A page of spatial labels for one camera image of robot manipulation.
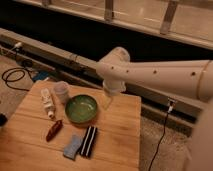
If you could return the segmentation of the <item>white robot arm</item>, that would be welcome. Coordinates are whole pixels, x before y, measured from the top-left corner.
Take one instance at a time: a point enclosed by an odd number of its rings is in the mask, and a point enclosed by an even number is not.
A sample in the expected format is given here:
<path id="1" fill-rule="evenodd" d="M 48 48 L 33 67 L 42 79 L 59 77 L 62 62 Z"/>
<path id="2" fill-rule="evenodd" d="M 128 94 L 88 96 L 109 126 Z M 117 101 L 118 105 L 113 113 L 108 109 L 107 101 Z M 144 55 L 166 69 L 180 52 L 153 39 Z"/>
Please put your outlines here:
<path id="1" fill-rule="evenodd" d="M 184 171 L 213 171 L 213 60 L 131 62 L 128 51 L 112 49 L 96 64 L 106 94 L 130 83 L 206 104 L 192 133 Z"/>

